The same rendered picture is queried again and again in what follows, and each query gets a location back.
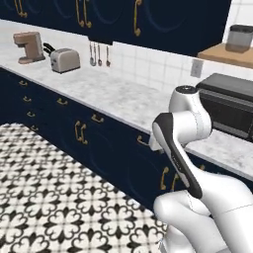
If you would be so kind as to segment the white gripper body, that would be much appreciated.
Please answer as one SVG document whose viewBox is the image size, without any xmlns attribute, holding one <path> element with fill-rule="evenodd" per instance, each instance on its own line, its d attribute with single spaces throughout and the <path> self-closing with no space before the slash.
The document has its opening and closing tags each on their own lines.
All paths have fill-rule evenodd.
<svg viewBox="0 0 253 253">
<path fill-rule="evenodd" d="M 164 152 L 163 148 L 159 145 L 153 134 L 150 135 L 148 144 L 152 151 L 159 151 L 160 153 Z"/>
</svg>

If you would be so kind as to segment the silver toaster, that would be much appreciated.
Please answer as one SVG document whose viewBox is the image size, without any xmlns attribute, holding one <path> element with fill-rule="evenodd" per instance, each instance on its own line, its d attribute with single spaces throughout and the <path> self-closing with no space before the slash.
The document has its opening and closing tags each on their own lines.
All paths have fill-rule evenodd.
<svg viewBox="0 0 253 253">
<path fill-rule="evenodd" d="M 57 49 L 50 55 L 50 64 L 53 71 L 64 73 L 80 67 L 80 56 L 74 49 Z"/>
</svg>

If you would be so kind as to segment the navy base cupboards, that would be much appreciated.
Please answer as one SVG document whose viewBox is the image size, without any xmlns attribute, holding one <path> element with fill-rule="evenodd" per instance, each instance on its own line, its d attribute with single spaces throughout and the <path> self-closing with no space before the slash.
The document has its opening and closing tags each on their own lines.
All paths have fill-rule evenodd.
<svg viewBox="0 0 253 253">
<path fill-rule="evenodd" d="M 167 155 L 137 142 L 141 135 L 147 143 L 147 133 L 2 67 L 0 123 L 25 125 L 150 210 L 170 192 L 176 170 Z"/>
</svg>

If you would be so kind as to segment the black microwave oven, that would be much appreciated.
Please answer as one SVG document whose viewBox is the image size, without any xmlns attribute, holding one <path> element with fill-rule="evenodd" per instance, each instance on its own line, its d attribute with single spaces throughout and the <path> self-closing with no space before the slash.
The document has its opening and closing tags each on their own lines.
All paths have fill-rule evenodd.
<svg viewBox="0 0 253 253">
<path fill-rule="evenodd" d="M 253 142 L 253 81 L 214 73 L 197 88 L 215 129 Z"/>
</svg>

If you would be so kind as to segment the silver hanging spoon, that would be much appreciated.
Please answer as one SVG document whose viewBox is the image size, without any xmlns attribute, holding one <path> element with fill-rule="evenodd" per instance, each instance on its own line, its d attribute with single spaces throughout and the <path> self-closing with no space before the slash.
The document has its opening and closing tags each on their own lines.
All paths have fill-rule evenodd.
<svg viewBox="0 0 253 253">
<path fill-rule="evenodd" d="M 90 64 L 92 66 L 96 66 L 97 60 L 96 60 L 96 47 L 95 43 L 90 42 Z"/>
</svg>

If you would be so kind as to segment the wooden shelf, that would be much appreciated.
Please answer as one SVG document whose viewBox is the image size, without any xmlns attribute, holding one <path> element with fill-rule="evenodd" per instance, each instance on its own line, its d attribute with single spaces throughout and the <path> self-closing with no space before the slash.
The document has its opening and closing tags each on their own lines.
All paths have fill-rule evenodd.
<svg viewBox="0 0 253 253">
<path fill-rule="evenodd" d="M 198 58 L 253 69 L 253 47 L 243 53 L 227 51 L 220 43 L 198 53 Z"/>
</svg>

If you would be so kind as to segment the grey canister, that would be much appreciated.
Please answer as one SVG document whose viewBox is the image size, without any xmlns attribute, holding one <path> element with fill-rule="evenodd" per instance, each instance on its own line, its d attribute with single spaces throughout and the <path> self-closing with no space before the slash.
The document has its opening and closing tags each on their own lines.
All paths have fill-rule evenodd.
<svg viewBox="0 0 253 253">
<path fill-rule="evenodd" d="M 253 26 L 232 25 L 229 29 L 225 49 L 243 53 L 247 51 L 253 41 Z"/>
</svg>

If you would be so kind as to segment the black tool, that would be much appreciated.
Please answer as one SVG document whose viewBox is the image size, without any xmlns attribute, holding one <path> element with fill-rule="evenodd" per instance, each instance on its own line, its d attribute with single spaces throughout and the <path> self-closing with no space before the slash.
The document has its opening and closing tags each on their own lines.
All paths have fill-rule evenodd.
<svg viewBox="0 0 253 253">
<path fill-rule="evenodd" d="M 47 52 L 48 54 L 51 54 L 53 51 L 55 51 L 55 48 L 52 47 L 49 43 L 44 42 L 43 43 L 43 50 Z"/>
</svg>

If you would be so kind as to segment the brown coffee machine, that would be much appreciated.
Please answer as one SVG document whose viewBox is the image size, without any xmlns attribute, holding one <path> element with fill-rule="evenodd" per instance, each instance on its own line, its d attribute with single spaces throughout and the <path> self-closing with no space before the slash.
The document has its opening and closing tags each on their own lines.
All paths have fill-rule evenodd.
<svg viewBox="0 0 253 253">
<path fill-rule="evenodd" d="M 19 58 L 20 64 L 29 64 L 45 60 L 42 50 L 42 40 L 39 32 L 13 34 L 14 43 L 25 49 L 25 56 Z"/>
</svg>

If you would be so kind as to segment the grey wall outlet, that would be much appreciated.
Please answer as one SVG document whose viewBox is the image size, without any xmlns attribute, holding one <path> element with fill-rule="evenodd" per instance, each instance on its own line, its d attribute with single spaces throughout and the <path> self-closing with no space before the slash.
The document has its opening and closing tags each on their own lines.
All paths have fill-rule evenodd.
<svg viewBox="0 0 253 253">
<path fill-rule="evenodd" d="M 199 59 L 194 59 L 192 62 L 191 76 L 200 78 L 202 75 L 204 62 Z"/>
</svg>

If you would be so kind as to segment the navy wall cupboards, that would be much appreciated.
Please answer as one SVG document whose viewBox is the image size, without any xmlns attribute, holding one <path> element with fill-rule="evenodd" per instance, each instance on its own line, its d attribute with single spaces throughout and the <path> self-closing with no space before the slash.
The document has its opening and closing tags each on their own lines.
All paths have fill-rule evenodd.
<svg viewBox="0 0 253 253">
<path fill-rule="evenodd" d="M 0 19 L 195 56 L 222 41 L 232 0 L 0 0 Z"/>
</svg>

